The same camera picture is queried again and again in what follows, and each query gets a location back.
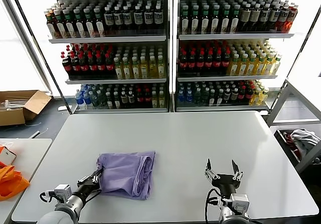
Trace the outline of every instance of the bottle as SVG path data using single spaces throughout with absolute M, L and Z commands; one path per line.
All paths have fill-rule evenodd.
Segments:
M 208 24 L 209 24 L 209 6 L 208 5 L 203 5 L 203 15 L 201 19 L 201 34 L 206 34 L 207 29 L 208 29 Z
M 251 54 L 250 60 L 246 63 L 247 67 L 245 68 L 245 75 L 246 76 L 251 76 L 253 75 L 253 69 L 255 66 L 255 59 L 256 59 L 256 54 Z
M 260 13 L 261 13 L 260 4 L 255 4 L 255 8 L 252 9 L 250 19 L 248 22 L 249 32 L 256 32 Z
M 100 8 L 95 8 L 96 26 L 100 37 L 105 37 L 105 22 L 102 19 Z
M 271 14 L 269 16 L 269 21 L 268 21 L 269 31 L 276 32 L 275 24 L 281 13 L 280 6 L 281 6 L 280 4 L 276 4 L 274 8 L 271 10 Z
M 222 88 L 220 88 L 219 90 L 219 94 L 217 96 L 217 102 L 216 102 L 216 106 L 221 105 L 222 101 L 223 101 L 223 94 L 224 94 L 224 90 Z
M 154 19 L 155 19 L 155 25 L 157 29 L 163 28 L 163 10 L 161 9 L 160 5 L 156 5 L 156 10 L 154 11 Z
M 199 6 L 194 5 L 193 6 L 193 16 L 192 16 L 192 24 L 191 24 L 191 34 L 195 35 L 197 34 L 198 31 L 198 26 L 199 26 Z
M 237 24 L 239 22 L 240 7 L 241 7 L 240 5 L 234 6 L 234 12 L 231 18 L 232 21 L 231 21 L 230 33 L 236 33 Z
M 62 19 L 61 11 L 60 10 L 54 10 L 54 14 L 55 14 L 55 17 L 56 17 L 56 20 L 57 20 L 57 27 L 59 29 L 61 37 L 62 38 L 68 38 L 69 37 L 68 29 L 64 25 L 65 21 Z
M 289 15 L 289 5 L 284 4 L 284 7 L 281 9 L 280 16 L 279 16 L 277 22 L 275 23 L 276 31 L 282 32 L 288 15 Z
M 124 79 L 123 69 L 120 65 L 118 57 L 114 58 L 114 64 L 118 80 Z
M 189 18 L 188 18 L 188 10 L 189 6 L 184 5 L 183 6 L 183 13 L 181 16 L 181 29 L 182 29 L 182 35 L 186 35 L 188 33 L 188 27 L 189 27 Z
M 141 77 L 142 79 L 148 78 L 148 65 L 146 63 L 145 57 L 140 57 L 140 71 L 141 71 Z
M 164 91 L 159 91 L 159 107 L 165 107 L 165 96 L 164 96 Z
M 248 31 L 248 21 L 250 20 L 250 16 L 251 16 L 251 12 L 252 12 L 250 7 L 251 7 L 250 4 L 246 4 L 245 8 L 242 10 L 242 15 L 241 15 L 240 21 L 239 21 L 238 32 Z
M 228 25 L 229 25 L 229 13 L 230 13 L 230 5 L 224 6 L 223 11 L 223 18 L 222 18 L 222 24 L 221 24 L 221 34 L 225 34 L 228 32 Z

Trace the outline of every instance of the purple towel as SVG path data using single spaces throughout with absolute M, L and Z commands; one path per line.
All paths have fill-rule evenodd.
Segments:
M 146 200 L 151 190 L 151 172 L 155 151 L 131 154 L 101 154 L 97 169 L 102 195 L 115 195 L 135 200 Z

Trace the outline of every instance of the orange bag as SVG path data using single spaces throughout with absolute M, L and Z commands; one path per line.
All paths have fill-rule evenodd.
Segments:
M 0 201 L 17 195 L 29 186 L 29 181 L 20 172 L 14 171 L 14 168 L 9 165 L 0 169 Z

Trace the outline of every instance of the shelf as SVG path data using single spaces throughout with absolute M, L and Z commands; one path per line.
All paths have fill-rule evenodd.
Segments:
M 136 36 L 136 37 L 88 37 L 88 38 L 62 38 L 49 39 L 55 43 L 98 43 L 98 42 L 162 42 L 166 36 Z
M 129 108 L 129 109 L 88 109 L 76 110 L 75 114 L 129 114 L 129 113 L 166 113 L 165 107 L 157 108 Z
M 289 33 L 236 33 L 236 34 L 203 34 L 203 35 L 179 35 L 179 39 L 186 40 L 214 40 L 214 39 L 268 39 L 268 38 L 291 38 L 294 34 Z
M 66 84 L 117 84 L 117 83 L 162 83 L 166 78 L 152 79 L 107 79 L 107 80 L 66 80 Z
M 249 106 L 249 105 L 239 105 L 239 106 L 206 106 L 206 107 L 177 107 L 177 112 L 200 112 L 200 111 L 245 111 L 245 110 L 266 110 L 270 111 L 267 105 L 259 106 Z
M 196 82 L 196 81 L 227 81 L 227 80 L 253 80 L 253 79 L 274 79 L 277 76 L 217 76 L 217 77 L 178 77 L 178 82 Z

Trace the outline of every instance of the bottle label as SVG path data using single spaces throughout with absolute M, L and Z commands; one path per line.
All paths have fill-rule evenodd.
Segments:
M 219 23 L 219 19 L 215 18 L 212 20 L 211 34 L 216 33 L 218 23 Z
M 115 105 L 116 105 L 116 108 L 120 108 L 120 102 L 119 101 L 115 101 Z
M 237 28 L 238 22 L 239 22 L 239 19 L 238 19 L 238 18 L 234 18 L 234 19 L 232 20 L 230 33 L 235 33 L 235 32 L 236 32 L 236 28 Z
M 251 22 L 257 22 L 259 20 L 261 11 L 252 11 L 251 16 L 250 16 L 250 21 Z
M 155 12 L 155 24 L 163 24 L 163 13 L 162 12 Z
M 116 68 L 116 74 L 117 74 L 118 79 L 122 79 L 122 74 L 121 74 L 120 68 Z
M 132 24 L 132 18 L 131 13 L 123 13 L 122 18 L 124 20 L 125 25 L 131 25 Z
M 289 15 L 289 11 L 281 11 L 278 21 L 285 22 L 288 15 Z
M 237 68 L 237 65 L 234 64 L 231 68 L 231 76 L 234 76 L 235 75 L 235 72 L 236 72 L 236 68 Z
M 133 72 L 134 72 L 134 78 L 135 78 L 135 79 L 139 79 L 138 67 L 133 67 L 132 70 L 133 70 Z
M 204 62 L 197 62 L 197 63 L 196 63 L 196 66 L 197 66 L 197 67 L 203 67 L 203 66 L 204 66 Z
M 77 22 L 76 26 L 78 28 L 78 32 L 80 34 L 80 37 L 86 37 L 86 33 L 84 31 L 84 27 L 83 27 L 82 23 L 81 22 Z
M 254 68 L 254 64 L 250 64 L 246 71 L 247 76 L 252 75 L 253 68 Z
M 158 74 L 160 78 L 164 77 L 164 67 L 162 66 L 158 67 Z
M 96 22 L 96 25 L 97 25 L 100 37 L 104 37 L 105 36 L 105 30 L 104 30 L 104 26 L 103 26 L 102 22 Z
M 213 67 L 220 67 L 221 66 L 221 62 L 213 62 Z
M 214 105 L 214 100 L 215 100 L 215 99 L 210 98 L 210 104 L 209 104 L 209 106 L 213 106 L 213 105 Z
M 193 19 L 192 20 L 192 30 L 191 34 L 196 34 L 197 33 L 197 26 L 199 25 L 199 20 L 198 19 Z
M 183 19 L 182 20 L 182 34 L 187 34 L 187 29 L 189 26 L 189 20 L 188 19 Z
M 201 34 L 206 34 L 207 33 L 207 25 L 208 24 L 209 24 L 209 19 L 203 19 L 202 20 Z
M 256 70 L 256 75 L 261 75 L 264 64 L 260 64 Z
M 141 25 L 143 23 L 142 12 L 134 13 L 134 20 L 136 25 Z
M 67 29 L 68 29 L 70 37 L 71 38 L 76 38 L 76 33 L 75 33 L 73 25 L 70 22 L 67 22 L 66 26 L 67 26 Z
M 112 101 L 107 101 L 107 105 L 109 109 L 112 109 Z
M 229 25 L 229 19 L 225 18 L 222 20 L 222 28 L 221 28 L 221 34 L 227 32 L 227 26 Z
M 242 11 L 241 21 L 248 22 L 250 19 L 251 11 Z
M 129 68 L 128 67 L 124 68 L 124 73 L 125 73 L 125 78 L 126 79 L 130 79 Z
M 86 22 L 86 26 L 89 32 L 90 37 L 95 37 L 94 27 L 91 22 Z
M 218 99 L 217 99 L 217 103 L 216 103 L 216 106 L 219 106 L 219 105 L 221 105 L 221 103 L 222 103 L 222 100 L 223 100 L 222 98 L 218 98 Z
M 58 29 L 60 31 L 61 37 L 62 38 L 67 38 L 67 33 L 66 33 L 64 25 L 62 23 L 57 23 L 57 27 L 58 27 Z
M 112 14 L 104 14 L 104 18 L 105 18 L 106 25 L 108 26 L 114 25 L 114 18 Z
M 147 79 L 147 69 L 145 67 L 142 67 L 140 69 L 141 69 L 142 79 Z
M 246 68 L 246 64 L 242 64 L 240 67 L 239 76 L 244 75 L 245 68 Z
M 122 20 L 122 15 L 121 13 L 114 13 L 114 20 L 115 20 L 115 24 L 116 25 L 122 25 L 123 24 L 123 20 Z
M 97 71 L 98 70 L 98 66 L 97 65 L 90 65 L 89 68 L 92 71 Z
M 99 65 L 99 66 L 98 66 L 98 70 L 99 70 L 99 71 L 105 71 L 105 69 L 106 69 L 106 66 L 105 66 L 105 65 Z
M 159 100 L 159 107 L 165 107 L 165 100 Z
M 288 15 L 288 17 L 287 17 L 286 20 L 287 20 L 288 22 L 293 22 L 294 19 L 295 19 L 295 17 L 296 17 L 296 14 L 297 14 L 297 11 L 296 11 L 296 10 L 295 10 L 295 11 L 290 10 L 289 15 Z
M 229 64 L 230 64 L 229 62 L 222 62 L 222 66 L 223 66 L 223 67 L 228 67 Z
M 144 15 L 145 15 L 145 23 L 147 25 L 154 23 L 152 12 L 145 12 Z

